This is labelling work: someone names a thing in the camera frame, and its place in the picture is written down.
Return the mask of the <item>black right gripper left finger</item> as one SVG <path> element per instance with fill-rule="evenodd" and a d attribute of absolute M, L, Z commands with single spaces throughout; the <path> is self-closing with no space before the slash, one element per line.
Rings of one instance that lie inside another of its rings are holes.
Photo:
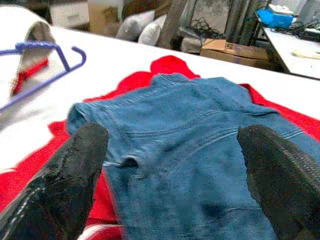
<path fill-rule="evenodd" d="M 2 240 L 76 240 L 84 231 L 109 134 L 80 127 L 0 214 Z"/>

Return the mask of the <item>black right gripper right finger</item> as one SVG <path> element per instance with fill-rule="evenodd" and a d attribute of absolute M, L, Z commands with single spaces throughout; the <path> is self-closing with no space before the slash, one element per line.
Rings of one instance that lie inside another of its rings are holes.
<path fill-rule="evenodd" d="M 279 240 L 320 238 L 320 166 L 264 125 L 238 129 L 247 188 Z"/>

